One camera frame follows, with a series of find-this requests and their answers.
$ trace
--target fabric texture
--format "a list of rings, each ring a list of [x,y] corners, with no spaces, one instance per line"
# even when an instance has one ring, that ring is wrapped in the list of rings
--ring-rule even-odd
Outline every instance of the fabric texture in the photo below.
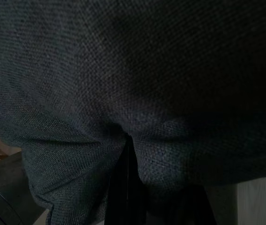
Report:
[[[103,219],[125,133],[154,214],[266,176],[266,0],[0,0],[0,138],[49,225]]]

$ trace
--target woven fabric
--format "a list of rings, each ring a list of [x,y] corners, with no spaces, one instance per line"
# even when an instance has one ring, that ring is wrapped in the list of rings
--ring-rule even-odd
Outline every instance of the woven fabric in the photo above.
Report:
[[[0,138],[49,225],[103,219],[125,133],[154,213],[266,176],[266,0],[0,0]]]

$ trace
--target clothing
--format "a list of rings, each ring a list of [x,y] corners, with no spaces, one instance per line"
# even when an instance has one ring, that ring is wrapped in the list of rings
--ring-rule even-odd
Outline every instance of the clothing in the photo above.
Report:
[[[0,138],[48,224],[104,217],[126,134],[154,214],[266,176],[266,0],[0,0]]]

